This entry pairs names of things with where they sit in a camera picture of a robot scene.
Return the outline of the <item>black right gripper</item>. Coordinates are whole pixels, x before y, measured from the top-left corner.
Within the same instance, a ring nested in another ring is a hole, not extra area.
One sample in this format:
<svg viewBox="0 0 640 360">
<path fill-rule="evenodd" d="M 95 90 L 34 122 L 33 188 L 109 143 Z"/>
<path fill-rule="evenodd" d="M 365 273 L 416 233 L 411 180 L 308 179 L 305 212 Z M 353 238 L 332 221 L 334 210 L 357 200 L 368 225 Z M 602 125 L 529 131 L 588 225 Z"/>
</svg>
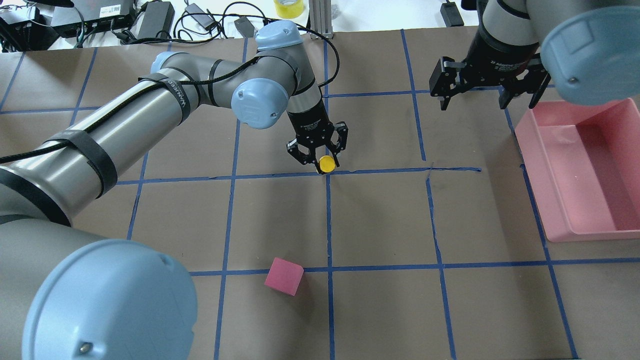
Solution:
<svg viewBox="0 0 640 360">
<path fill-rule="evenodd" d="M 530 94 L 534 109 L 551 82 L 551 74 L 535 55 L 539 43 L 515 45 L 494 38 L 484 27 L 477 28 L 466 58 L 455 61 L 443 56 L 429 78 L 429 94 L 438 98 L 446 111 L 451 98 L 476 87 L 500 85 L 499 108 L 507 109 L 513 98 Z"/>
</svg>

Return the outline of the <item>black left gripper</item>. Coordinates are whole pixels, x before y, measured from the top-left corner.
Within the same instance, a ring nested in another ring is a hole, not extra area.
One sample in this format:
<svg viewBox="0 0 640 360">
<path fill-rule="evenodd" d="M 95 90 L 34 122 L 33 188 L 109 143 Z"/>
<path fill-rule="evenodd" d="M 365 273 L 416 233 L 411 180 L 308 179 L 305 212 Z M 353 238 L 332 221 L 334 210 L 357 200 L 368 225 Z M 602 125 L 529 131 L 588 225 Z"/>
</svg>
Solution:
<svg viewBox="0 0 640 360">
<path fill-rule="evenodd" d="M 289 121 L 295 132 L 295 139 L 286 144 L 286 152 L 302 166 L 314 166 L 316 173 L 321 168 L 316 157 L 316 148 L 327 146 L 335 167 L 340 167 L 339 155 L 346 149 L 349 127 L 345 121 L 333 124 L 324 105 L 314 105 L 303 112 L 288 112 Z M 308 153 L 300 150 L 299 145 L 309 149 Z"/>
</svg>

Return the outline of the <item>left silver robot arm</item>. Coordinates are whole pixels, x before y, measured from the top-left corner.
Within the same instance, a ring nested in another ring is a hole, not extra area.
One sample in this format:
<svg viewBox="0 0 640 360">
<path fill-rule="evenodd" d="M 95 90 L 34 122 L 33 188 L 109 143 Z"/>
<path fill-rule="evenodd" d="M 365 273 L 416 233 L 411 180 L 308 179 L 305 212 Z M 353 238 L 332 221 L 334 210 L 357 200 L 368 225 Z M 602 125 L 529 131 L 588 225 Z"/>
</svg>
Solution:
<svg viewBox="0 0 640 360">
<path fill-rule="evenodd" d="M 242 62 L 186 51 L 29 152 L 1 158 L 1 358 L 187 360 L 198 296 L 174 256 L 80 230 L 73 219 L 204 106 L 268 129 L 286 116 L 285 150 L 318 174 L 339 167 L 348 128 L 323 104 L 301 25 L 271 20 Z"/>
</svg>

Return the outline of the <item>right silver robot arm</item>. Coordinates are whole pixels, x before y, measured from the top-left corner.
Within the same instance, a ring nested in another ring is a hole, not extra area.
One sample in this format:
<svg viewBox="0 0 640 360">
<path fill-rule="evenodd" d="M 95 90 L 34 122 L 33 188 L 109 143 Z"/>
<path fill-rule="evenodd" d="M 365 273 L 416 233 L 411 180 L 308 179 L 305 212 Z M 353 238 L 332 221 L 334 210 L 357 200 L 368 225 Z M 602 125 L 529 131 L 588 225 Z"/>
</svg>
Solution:
<svg viewBox="0 0 640 360">
<path fill-rule="evenodd" d="M 530 94 L 533 109 L 553 84 L 571 104 L 598 106 L 637 96 L 637 0 L 464 0 L 478 14 L 465 59 L 443 56 L 429 93 L 446 110 L 453 96 L 502 87 L 498 104 Z"/>
</svg>

